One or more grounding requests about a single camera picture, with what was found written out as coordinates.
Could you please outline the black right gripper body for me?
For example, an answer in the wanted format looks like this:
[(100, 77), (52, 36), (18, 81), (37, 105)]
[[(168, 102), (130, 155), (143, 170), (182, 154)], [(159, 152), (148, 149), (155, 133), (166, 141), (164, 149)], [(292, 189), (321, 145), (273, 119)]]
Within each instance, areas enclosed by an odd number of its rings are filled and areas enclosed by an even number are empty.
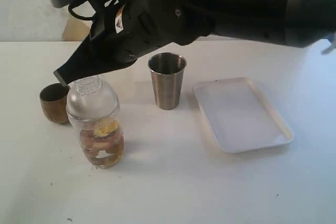
[(211, 33), (202, 0), (128, 0), (96, 16), (90, 31), (94, 48), (126, 63), (175, 42), (188, 45)]

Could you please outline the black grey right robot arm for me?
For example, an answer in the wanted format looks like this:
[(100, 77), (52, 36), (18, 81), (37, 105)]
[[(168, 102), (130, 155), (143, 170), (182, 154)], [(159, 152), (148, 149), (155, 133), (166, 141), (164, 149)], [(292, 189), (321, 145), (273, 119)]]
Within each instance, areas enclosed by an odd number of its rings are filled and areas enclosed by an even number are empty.
[(54, 74), (63, 85), (134, 64), (170, 43), (217, 35), (303, 48), (335, 32), (335, 0), (50, 0), (89, 3), (89, 34)]

